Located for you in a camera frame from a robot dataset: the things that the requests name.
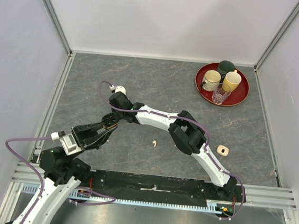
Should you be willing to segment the black earbud charging case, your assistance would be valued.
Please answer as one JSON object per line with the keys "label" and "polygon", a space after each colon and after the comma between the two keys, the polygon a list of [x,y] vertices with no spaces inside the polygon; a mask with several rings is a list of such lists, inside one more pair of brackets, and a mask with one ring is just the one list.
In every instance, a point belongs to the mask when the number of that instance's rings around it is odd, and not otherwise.
{"label": "black earbud charging case", "polygon": [[111,129],[119,124],[119,119],[114,112],[110,112],[102,117],[101,123],[103,124],[104,129]]}

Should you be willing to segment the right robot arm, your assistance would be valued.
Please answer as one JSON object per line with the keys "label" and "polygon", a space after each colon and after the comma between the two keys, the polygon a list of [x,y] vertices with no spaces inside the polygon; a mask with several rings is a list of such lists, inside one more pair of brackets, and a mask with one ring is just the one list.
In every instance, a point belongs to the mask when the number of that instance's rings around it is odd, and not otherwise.
{"label": "right robot arm", "polygon": [[191,155],[209,175],[215,186],[218,199],[228,200],[234,195],[236,177],[221,165],[208,146],[205,131],[188,113],[162,112],[143,103],[132,103],[123,92],[115,92],[109,98],[109,105],[121,119],[129,123],[153,126],[169,132],[176,147],[184,154]]}

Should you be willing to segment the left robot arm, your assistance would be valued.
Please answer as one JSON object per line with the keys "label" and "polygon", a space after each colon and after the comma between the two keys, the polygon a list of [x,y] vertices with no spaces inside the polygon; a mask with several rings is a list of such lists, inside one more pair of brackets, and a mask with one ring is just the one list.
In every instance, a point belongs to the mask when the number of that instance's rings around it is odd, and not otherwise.
{"label": "left robot arm", "polygon": [[70,193],[91,180],[91,167],[78,159],[79,154],[99,149],[117,127],[116,123],[98,122],[75,126],[69,134],[59,131],[44,137],[59,141],[60,146],[41,152],[43,175],[27,164],[39,177],[40,185],[22,213],[8,224],[50,224]]}

